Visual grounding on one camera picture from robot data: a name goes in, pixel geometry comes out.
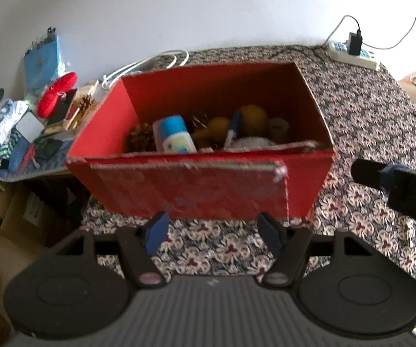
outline table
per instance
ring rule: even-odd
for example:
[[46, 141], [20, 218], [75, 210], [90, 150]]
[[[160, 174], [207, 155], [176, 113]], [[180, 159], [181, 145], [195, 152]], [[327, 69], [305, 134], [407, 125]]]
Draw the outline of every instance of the table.
[[13, 183], [15, 181], [28, 180], [42, 176], [51, 176], [55, 174], [68, 174], [69, 170], [65, 165], [69, 148], [74, 140], [64, 141], [55, 155], [46, 161], [40, 163], [40, 167], [36, 168], [33, 161], [29, 161], [28, 165], [21, 172], [9, 172], [8, 170], [0, 170], [0, 181]]
[[[323, 48], [316, 53], [319, 57], [301, 46], [210, 49], [194, 52], [189, 64], [295, 61], [317, 99], [338, 154], [311, 215], [284, 224], [326, 235], [349, 228], [416, 279], [416, 221], [390, 210], [381, 192], [355, 184], [350, 175], [357, 157], [416, 169], [416, 106], [385, 67], [372, 71], [334, 62]], [[144, 222], [112, 214], [93, 198], [83, 218], [95, 233]], [[261, 277], [273, 262], [255, 222], [240, 220], [172, 220], [153, 260], [168, 280], [174, 272]], [[327, 262], [327, 257], [312, 258], [310, 270]], [[114, 256], [101, 257], [100, 263], [120, 272]]]

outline red cardboard box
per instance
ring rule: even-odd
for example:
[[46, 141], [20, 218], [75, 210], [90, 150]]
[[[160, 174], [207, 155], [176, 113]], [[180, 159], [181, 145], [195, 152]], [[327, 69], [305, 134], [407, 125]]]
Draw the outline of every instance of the red cardboard box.
[[[320, 149], [123, 154], [138, 123], [171, 115], [191, 121], [197, 111], [231, 118], [247, 104], [287, 120], [294, 142], [315, 140]], [[333, 156], [328, 128], [296, 64], [215, 64], [124, 77], [82, 129], [67, 166], [113, 213], [251, 220], [261, 211], [306, 216]]]

